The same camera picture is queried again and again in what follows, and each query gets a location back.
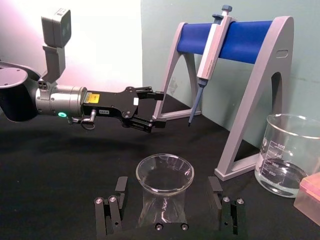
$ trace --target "beaker with water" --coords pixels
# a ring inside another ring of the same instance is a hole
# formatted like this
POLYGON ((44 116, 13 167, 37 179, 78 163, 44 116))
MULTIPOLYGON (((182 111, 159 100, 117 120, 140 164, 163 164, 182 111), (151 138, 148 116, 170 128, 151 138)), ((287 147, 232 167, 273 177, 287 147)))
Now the beaker with water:
POLYGON ((276 195, 295 198, 302 179, 319 171, 320 122, 298 115, 269 115, 254 171, 257 181, 276 195))
POLYGON ((138 227, 157 223, 187 223, 185 192, 194 179, 194 168, 179 156, 156 154, 136 168, 143 187, 143 208, 138 227))

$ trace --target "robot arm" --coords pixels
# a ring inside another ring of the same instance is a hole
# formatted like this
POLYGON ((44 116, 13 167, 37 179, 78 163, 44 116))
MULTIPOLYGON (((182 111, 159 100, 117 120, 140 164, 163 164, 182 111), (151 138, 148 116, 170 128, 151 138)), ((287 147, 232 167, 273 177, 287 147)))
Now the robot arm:
POLYGON ((96 117, 112 117, 119 119, 125 128, 148 133, 152 127, 165 127, 166 121, 138 115, 141 99, 164 98, 163 92, 153 92, 151 87, 129 86, 122 92, 102 92, 83 86, 58 85, 56 80, 66 68, 64 47, 71 38, 71 12, 60 8, 41 20, 47 65, 44 75, 27 66, 0 61, 0 107, 9 120, 23 122, 38 114, 51 115, 92 130, 96 117))

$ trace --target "green led light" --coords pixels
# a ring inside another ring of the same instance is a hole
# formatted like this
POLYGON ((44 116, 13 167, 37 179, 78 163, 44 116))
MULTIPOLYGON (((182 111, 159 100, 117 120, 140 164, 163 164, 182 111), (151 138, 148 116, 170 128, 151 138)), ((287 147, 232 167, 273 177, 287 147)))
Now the green led light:
POLYGON ((67 116, 67 114, 65 114, 64 112, 61 111, 61 112, 58 113, 58 116, 62 117, 62 118, 65 118, 67 116))

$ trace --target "pink box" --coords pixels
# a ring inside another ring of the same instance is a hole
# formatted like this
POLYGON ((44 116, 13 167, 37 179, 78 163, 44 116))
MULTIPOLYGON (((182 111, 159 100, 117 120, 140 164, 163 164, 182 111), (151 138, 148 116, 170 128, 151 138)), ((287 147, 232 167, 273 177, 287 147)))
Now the pink box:
POLYGON ((320 172, 301 181, 293 205, 320 226, 320 172))

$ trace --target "pipette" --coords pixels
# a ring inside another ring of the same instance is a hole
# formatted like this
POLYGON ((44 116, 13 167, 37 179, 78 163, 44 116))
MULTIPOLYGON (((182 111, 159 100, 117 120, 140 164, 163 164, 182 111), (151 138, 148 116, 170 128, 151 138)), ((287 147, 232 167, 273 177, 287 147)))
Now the pipette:
POLYGON ((234 21, 232 17, 228 16, 229 12, 231 11, 231 6, 223 5, 222 15, 212 15, 214 17, 214 22, 211 25, 197 73, 199 87, 196 98, 194 100, 191 115, 189 117, 189 127, 196 113, 196 109, 199 105, 204 88, 207 85, 209 79, 211 79, 212 73, 214 72, 229 25, 234 21))

